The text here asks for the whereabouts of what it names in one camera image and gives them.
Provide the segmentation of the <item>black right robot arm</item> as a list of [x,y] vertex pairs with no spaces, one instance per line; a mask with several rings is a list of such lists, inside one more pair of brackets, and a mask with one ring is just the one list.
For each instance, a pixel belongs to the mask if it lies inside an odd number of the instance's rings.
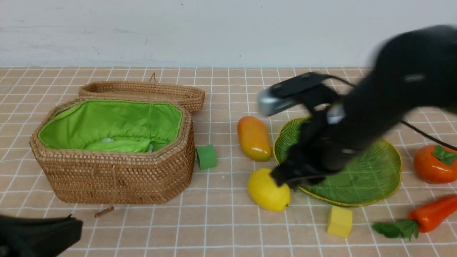
[[329,74],[307,72],[264,90],[267,116],[303,104],[311,119],[271,177],[277,186],[315,185],[353,159],[418,107],[456,113],[456,27],[435,25],[388,40],[372,70],[345,95],[323,82]]

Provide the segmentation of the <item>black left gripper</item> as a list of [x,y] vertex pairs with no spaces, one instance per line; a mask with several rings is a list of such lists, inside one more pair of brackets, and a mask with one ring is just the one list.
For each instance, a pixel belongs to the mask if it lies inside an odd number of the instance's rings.
[[0,217],[2,257],[57,257],[82,235],[83,221],[73,217]]

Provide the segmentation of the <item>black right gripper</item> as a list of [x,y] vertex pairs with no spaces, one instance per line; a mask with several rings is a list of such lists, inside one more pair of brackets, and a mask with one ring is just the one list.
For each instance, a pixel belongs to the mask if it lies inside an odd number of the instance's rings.
[[348,143],[347,126],[354,122],[357,109],[327,107],[310,109],[310,117],[300,128],[299,139],[288,151],[286,162],[270,173],[278,187],[290,189],[344,169],[357,158],[357,148]]

